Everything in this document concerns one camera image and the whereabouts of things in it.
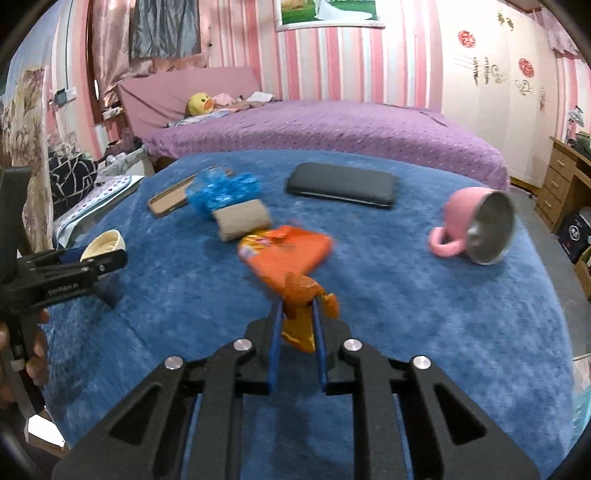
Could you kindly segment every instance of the floral curtain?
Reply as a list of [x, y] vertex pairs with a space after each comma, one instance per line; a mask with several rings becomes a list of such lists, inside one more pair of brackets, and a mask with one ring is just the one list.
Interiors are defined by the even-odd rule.
[[0, 98], [0, 166], [32, 170], [22, 219], [35, 252], [53, 247], [46, 65], [62, 6], [61, 0], [55, 3], [22, 42], [10, 62], [6, 91]]
[[0, 166], [29, 166], [32, 170], [22, 219], [35, 252], [52, 248], [53, 202], [47, 157], [44, 81], [44, 69], [26, 70], [16, 85], [10, 103], [4, 106], [0, 102]]

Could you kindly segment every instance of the blue blanket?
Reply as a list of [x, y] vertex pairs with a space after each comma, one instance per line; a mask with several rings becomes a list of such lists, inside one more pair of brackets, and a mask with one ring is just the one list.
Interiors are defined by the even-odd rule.
[[[304, 161], [389, 171], [400, 178], [393, 210], [284, 193]], [[251, 172], [275, 225], [294, 222], [334, 237], [313, 273], [341, 302], [353, 334], [383, 353], [434, 359], [548, 476], [571, 437], [571, 349], [553, 286], [523, 225], [499, 264], [439, 259], [430, 229], [456, 190], [477, 185], [452, 173], [392, 160], [322, 151], [191, 155], [143, 180], [89, 232], [125, 238], [129, 264], [106, 278], [104, 295], [52, 309], [47, 328], [49, 409], [70, 444], [169, 355], [197, 359], [240, 337], [266, 315], [266, 292], [238, 259], [236, 243], [190, 206], [154, 219], [153, 195], [211, 165]], [[313, 356], [285, 346], [278, 390], [245, 401], [243, 480], [353, 478], [349, 398], [319, 391]]]

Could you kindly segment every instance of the wooden desk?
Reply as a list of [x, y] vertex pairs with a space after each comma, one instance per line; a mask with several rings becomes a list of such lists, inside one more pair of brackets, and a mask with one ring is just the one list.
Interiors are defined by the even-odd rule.
[[535, 211], [557, 233], [565, 216], [591, 205], [591, 160], [560, 140], [554, 142]]

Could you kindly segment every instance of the wardrobe door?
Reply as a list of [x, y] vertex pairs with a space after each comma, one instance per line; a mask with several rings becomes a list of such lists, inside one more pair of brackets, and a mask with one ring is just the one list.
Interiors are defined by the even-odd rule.
[[535, 80], [537, 87], [535, 91], [537, 120], [532, 156], [525, 171], [525, 181], [536, 187], [541, 187], [552, 154], [553, 142], [550, 137], [556, 133], [558, 77], [556, 55], [554, 50], [550, 48], [547, 31], [542, 26], [535, 24], [535, 36], [538, 53], [533, 80]]
[[[495, 0], [438, 1], [443, 44], [442, 113], [502, 150], [509, 117], [508, 32], [498, 21]], [[458, 33], [469, 31], [473, 48]], [[474, 78], [476, 58], [478, 78]]]
[[528, 16], [504, 6], [505, 18], [510, 18], [513, 30], [508, 35], [509, 117], [505, 144], [501, 149], [509, 175], [527, 181], [526, 172], [532, 157], [540, 93], [536, 23]]
[[[479, 35], [482, 29], [482, 21], [479, 19], [480, 4], [488, 3], [489, 0], [437, 1], [443, 52], [441, 112], [472, 130], [478, 123], [480, 108], [480, 90], [472, 75], [473, 58], [478, 58], [483, 49], [482, 36]], [[463, 47], [458, 40], [458, 33], [464, 30], [476, 39], [473, 48]]]

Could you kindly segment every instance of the white bowl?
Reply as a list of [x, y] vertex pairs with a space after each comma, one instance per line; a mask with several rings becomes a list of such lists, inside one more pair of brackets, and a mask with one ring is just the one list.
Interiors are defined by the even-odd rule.
[[96, 237], [82, 253], [80, 261], [115, 250], [125, 250], [125, 241], [117, 230], [109, 230]]

